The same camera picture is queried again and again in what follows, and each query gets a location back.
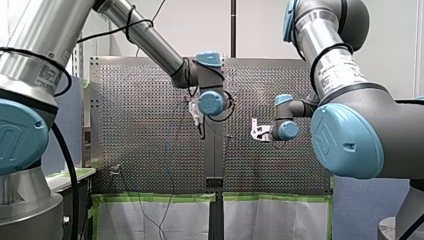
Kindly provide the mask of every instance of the label sticker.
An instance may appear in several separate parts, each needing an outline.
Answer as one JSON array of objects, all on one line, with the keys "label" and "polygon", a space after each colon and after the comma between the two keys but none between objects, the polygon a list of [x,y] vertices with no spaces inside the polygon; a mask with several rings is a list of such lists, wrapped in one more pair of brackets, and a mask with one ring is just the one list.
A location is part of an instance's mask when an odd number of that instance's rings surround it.
[{"label": "label sticker", "polygon": [[340,62],[321,69],[317,77],[325,95],[341,87],[368,82],[358,64],[351,58],[341,59]]},{"label": "label sticker", "polygon": [[44,65],[34,81],[34,84],[54,93],[60,81],[60,71],[53,66]]}]

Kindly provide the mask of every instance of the pegboard panel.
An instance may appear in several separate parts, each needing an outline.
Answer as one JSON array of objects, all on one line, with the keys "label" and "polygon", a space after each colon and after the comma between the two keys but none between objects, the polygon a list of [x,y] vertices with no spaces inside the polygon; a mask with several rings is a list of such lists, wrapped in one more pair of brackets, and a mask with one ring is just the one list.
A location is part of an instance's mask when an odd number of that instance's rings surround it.
[{"label": "pegboard panel", "polygon": [[[272,124],[274,97],[306,97],[308,71],[296,60],[225,61],[226,89],[236,99],[226,122],[225,191],[330,193],[330,175],[315,159],[308,119],[286,144],[250,137],[251,119]],[[190,116],[186,90],[146,58],[99,57],[91,62],[92,162],[95,192],[205,191],[203,142]],[[110,169],[120,165],[117,175]]]},{"label": "pegboard panel", "polygon": [[95,192],[205,191],[203,143],[186,90],[146,58],[93,58],[91,79]]},{"label": "pegboard panel", "polygon": [[310,93],[309,72],[297,60],[227,59],[226,88],[237,107],[226,125],[224,189],[228,192],[329,194],[330,175],[316,160],[310,119],[296,119],[300,135],[287,143],[269,144],[250,136],[252,118],[273,124],[274,98],[294,99]]}]

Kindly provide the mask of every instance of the white cloth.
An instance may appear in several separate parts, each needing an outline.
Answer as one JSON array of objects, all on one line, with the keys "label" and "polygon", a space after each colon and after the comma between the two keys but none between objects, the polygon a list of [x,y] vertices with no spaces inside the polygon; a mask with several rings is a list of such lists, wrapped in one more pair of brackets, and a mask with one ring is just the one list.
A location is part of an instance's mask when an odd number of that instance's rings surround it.
[{"label": "white cloth", "polygon": [[[145,215],[160,224],[167,203],[142,203]],[[225,202],[227,240],[327,240],[329,204],[257,200]],[[162,226],[168,240],[207,240],[209,203],[171,204]],[[159,229],[139,202],[102,203],[98,240],[159,240]]]}]

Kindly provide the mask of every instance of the light blue joint cap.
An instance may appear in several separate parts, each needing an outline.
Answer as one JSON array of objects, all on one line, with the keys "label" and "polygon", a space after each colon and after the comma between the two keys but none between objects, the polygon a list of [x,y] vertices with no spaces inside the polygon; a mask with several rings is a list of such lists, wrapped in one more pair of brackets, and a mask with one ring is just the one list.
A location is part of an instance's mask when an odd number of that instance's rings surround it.
[{"label": "light blue joint cap", "polygon": [[286,16],[283,23],[283,40],[284,42],[292,42],[293,21],[295,11],[294,0],[290,0],[286,8]]},{"label": "light blue joint cap", "polygon": [[200,95],[199,110],[206,116],[217,116],[224,111],[224,97],[215,91],[206,91]]},{"label": "light blue joint cap", "polygon": [[286,121],[278,128],[278,136],[283,141],[295,139],[299,134],[299,127],[293,121]]},{"label": "light blue joint cap", "polygon": [[47,148],[49,129],[34,110],[0,99],[0,176],[26,169]]},{"label": "light blue joint cap", "polygon": [[221,56],[215,51],[197,54],[196,61],[208,67],[222,67]]},{"label": "light blue joint cap", "polygon": [[275,97],[275,106],[281,105],[283,103],[293,101],[293,97],[290,94],[281,94]]},{"label": "light blue joint cap", "polygon": [[318,160],[337,176],[370,179],[383,169],[384,152],[377,133],[346,105],[329,103],[318,108],[311,134]]}]

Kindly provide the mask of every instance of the robotic arm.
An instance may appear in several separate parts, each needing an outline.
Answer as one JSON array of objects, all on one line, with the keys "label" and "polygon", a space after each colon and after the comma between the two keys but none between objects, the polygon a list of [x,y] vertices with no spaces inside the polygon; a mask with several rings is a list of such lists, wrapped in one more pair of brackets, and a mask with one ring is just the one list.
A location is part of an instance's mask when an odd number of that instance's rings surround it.
[{"label": "robotic arm", "polygon": [[[126,0],[31,0],[8,47],[2,48],[2,239],[62,239],[62,197],[51,194],[41,171],[41,156],[58,111],[54,93],[62,69],[91,9],[104,14],[118,27],[144,19]],[[200,53],[195,60],[182,58],[148,21],[126,28],[126,34],[130,42],[171,76],[175,87],[199,87],[197,108],[202,114],[218,116],[231,105],[229,96],[223,92],[218,53]]]},{"label": "robotic arm", "polygon": [[[293,118],[312,117],[313,149],[333,174],[357,179],[411,179],[396,221],[379,236],[384,240],[421,240],[423,101],[395,101],[387,89],[370,82],[361,72],[352,54],[362,47],[368,29],[368,11],[360,0],[289,3],[284,40],[304,55],[316,95],[311,95],[314,101],[277,96],[276,125],[269,135],[277,141],[294,139],[297,126]],[[385,235],[388,229],[395,233]]]}]

